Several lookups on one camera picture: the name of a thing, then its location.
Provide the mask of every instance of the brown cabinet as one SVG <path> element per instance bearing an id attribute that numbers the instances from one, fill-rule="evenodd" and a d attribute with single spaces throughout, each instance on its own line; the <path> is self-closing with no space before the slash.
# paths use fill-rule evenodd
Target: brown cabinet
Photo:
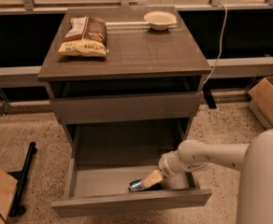
<path id="1" fill-rule="evenodd" d="M 143 21 L 153 10 L 175 14 L 177 24 L 153 31 Z M 106 59 L 56 52 L 70 18 L 79 16 L 107 23 Z M 65 198 L 52 208 L 61 217 L 76 217 L 205 204 L 210 190 L 200 189 L 192 174 L 141 193 L 129 193 L 128 185 L 186 138 L 209 72 L 173 7 L 68 10 L 38 75 L 73 148 Z"/>

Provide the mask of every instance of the snack bag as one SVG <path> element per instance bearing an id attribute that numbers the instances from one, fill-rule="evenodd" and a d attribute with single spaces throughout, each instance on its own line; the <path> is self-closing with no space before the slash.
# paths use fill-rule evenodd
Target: snack bag
<path id="1" fill-rule="evenodd" d="M 71 19 L 71 30 L 64 38 L 58 52 L 67 56 L 107 56 L 107 26 L 94 17 Z"/>

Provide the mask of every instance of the white bowl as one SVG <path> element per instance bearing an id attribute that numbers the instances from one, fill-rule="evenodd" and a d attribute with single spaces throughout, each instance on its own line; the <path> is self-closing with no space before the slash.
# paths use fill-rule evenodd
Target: white bowl
<path id="1" fill-rule="evenodd" d="M 169 25 L 176 23 L 176 16 L 165 11 L 152 11 L 144 16 L 144 20 L 149 23 L 152 29 L 156 31 L 163 31 Z"/>

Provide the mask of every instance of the closed drawer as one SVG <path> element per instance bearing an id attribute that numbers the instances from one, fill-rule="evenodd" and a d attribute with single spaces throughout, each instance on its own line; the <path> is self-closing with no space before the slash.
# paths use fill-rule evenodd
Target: closed drawer
<path id="1" fill-rule="evenodd" d="M 51 99 L 62 123 L 171 119 L 195 116 L 201 92 Z"/>
<path id="2" fill-rule="evenodd" d="M 129 193 L 131 181 L 157 168 L 162 153 L 181 142 L 174 119 L 77 126 L 65 198 L 53 202 L 60 217 L 78 217 L 204 205 L 209 189 L 190 185 L 186 174 L 155 189 Z"/>

